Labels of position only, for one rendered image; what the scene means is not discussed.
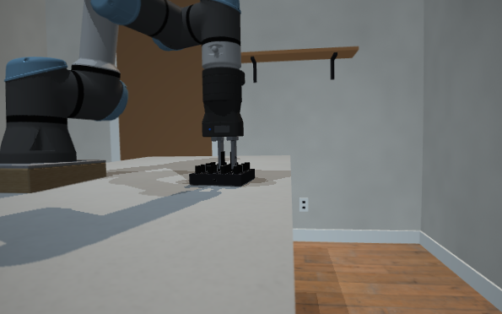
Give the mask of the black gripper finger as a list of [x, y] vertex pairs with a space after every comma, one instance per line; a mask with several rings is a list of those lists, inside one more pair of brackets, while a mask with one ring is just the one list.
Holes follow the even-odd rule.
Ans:
[[237, 165], [236, 140], [239, 140], [239, 137], [227, 137], [227, 141], [231, 141], [230, 169]]
[[220, 169], [221, 165], [225, 165], [224, 137], [211, 137], [211, 141], [218, 141], [218, 160]]

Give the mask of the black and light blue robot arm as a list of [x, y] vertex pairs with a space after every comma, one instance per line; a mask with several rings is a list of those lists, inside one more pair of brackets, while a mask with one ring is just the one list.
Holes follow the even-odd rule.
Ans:
[[7, 63], [0, 163], [77, 161], [67, 119], [112, 121], [124, 112], [128, 91], [115, 65], [119, 25], [153, 37], [164, 51], [201, 45], [201, 37], [202, 45], [240, 45], [240, 0], [200, 1], [181, 8], [169, 0], [84, 0], [79, 59], [72, 70], [51, 57]]

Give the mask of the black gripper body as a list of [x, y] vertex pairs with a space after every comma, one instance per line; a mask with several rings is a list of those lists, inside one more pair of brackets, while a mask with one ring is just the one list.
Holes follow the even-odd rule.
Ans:
[[213, 41], [202, 45], [202, 67], [202, 100], [205, 110], [202, 136], [244, 136], [240, 106], [245, 73], [240, 71], [240, 45], [228, 41]]

